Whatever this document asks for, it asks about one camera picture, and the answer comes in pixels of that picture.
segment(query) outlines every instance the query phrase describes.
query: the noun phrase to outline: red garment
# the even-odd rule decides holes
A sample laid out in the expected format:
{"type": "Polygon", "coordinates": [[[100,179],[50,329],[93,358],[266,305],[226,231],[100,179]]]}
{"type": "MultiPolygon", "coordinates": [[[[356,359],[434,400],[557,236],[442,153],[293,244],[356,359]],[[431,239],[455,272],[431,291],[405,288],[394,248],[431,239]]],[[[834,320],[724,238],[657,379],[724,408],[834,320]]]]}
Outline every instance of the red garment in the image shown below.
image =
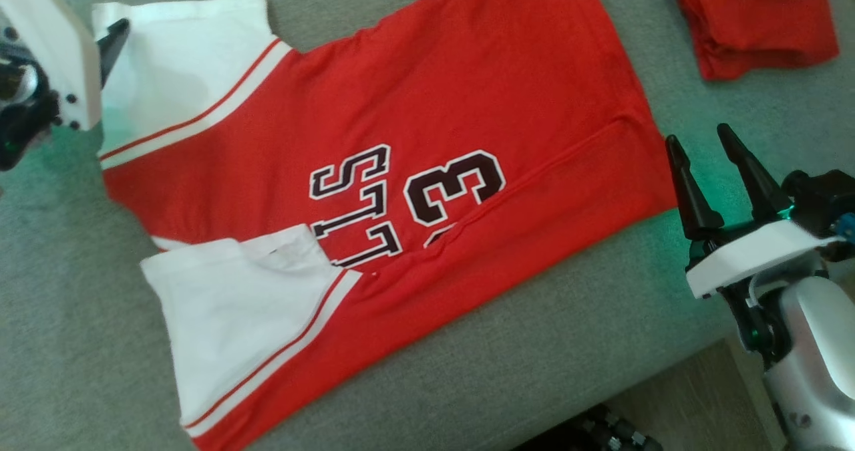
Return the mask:
{"type": "Polygon", "coordinates": [[[680,7],[707,80],[808,67],[840,52],[828,0],[680,0],[680,7]]]}

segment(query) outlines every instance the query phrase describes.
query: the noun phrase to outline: robotic arm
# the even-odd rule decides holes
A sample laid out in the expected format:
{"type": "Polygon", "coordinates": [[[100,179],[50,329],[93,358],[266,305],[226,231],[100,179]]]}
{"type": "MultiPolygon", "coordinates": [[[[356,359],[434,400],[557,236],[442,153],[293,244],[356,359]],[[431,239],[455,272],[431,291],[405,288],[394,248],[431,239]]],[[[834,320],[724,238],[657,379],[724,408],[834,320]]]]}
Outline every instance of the robotic arm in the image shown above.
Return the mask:
{"type": "Polygon", "coordinates": [[[128,37],[127,19],[98,42],[62,0],[0,0],[0,171],[50,125],[89,130],[101,88],[128,37]]]}
{"type": "Polygon", "coordinates": [[[752,219],[725,227],[666,139],[696,298],[719,293],[746,351],[763,357],[778,421],[796,449],[855,449],[855,304],[828,278],[826,261],[855,257],[855,179],[839,170],[795,171],[783,186],[727,124],[727,157],[751,199],[752,219]]]}

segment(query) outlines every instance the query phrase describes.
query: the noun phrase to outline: white fabric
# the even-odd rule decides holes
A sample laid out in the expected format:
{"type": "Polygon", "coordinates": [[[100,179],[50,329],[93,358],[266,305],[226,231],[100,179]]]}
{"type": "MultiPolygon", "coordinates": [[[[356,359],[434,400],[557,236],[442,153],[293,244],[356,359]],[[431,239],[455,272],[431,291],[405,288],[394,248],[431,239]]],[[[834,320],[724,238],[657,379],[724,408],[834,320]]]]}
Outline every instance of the white fabric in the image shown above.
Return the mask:
{"type": "Polygon", "coordinates": [[[817,239],[791,220],[779,220],[719,247],[690,269],[686,280],[695,298],[699,299],[714,293],[718,287],[738,283],[836,241],[842,238],[817,239]]]}
{"type": "MultiPolygon", "coordinates": [[[[99,156],[202,115],[276,39],[266,0],[99,3],[92,9],[98,37],[121,18],[130,19],[131,31],[104,86],[104,128],[110,131],[99,156]]],[[[290,50],[281,43],[279,58],[290,50]]]]}
{"type": "Polygon", "coordinates": [[[194,424],[216,405],[188,429],[192,436],[308,345],[360,277],[330,265],[305,225],[242,243],[179,248],[144,260],[142,268],[163,306],[181,424],[194,424]]]}

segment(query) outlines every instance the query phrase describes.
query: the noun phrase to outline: red and white t-shirt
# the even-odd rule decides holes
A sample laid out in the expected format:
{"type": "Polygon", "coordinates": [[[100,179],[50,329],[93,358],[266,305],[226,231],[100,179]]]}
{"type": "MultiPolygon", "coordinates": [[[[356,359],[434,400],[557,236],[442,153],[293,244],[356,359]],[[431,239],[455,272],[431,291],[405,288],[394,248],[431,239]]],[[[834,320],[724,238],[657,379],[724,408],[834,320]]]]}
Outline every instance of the red and white t-shirt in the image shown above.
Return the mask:
{"type": "Polygon", "coordinates": [[[165,250],[143,269],[201,449],[675,204],[599,0],[419,0],[307,53],[265,0],[95,28],[122,17],[104,181],[165,250]]]}

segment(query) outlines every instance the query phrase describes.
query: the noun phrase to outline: gray fabric surface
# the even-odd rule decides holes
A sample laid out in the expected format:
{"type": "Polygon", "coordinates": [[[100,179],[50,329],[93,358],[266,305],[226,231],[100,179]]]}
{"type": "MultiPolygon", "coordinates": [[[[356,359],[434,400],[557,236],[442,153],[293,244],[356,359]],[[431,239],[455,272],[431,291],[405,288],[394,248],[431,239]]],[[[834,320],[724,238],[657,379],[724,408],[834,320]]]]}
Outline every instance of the gray fabric surface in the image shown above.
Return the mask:
{"type": "MultiPolygon", "coordinates": [[[[82,15],[95,1],[70,0],[82,15]]],[[[156,0],[118,0],[147,3],[156,0]]],[[[270,0],[306,50],[413,0],[270,0]]],[[[832,0],[842,56],[703,83],[675,0],[603,0],[664,134],[680,135],[727,219],[748,216],[715,137],[727,120],[781,178],[855,172],[855,7],[832,0]]],[[[155,248],[106,198],[99,131],[55,131],[0,174],[0,448],[192,449],[159,302],[137,262],[155,248]]],[[[694,301],[674,211],[569,259],[299,412],[254,449],[502,449],[732,331],[694,301]]]]}

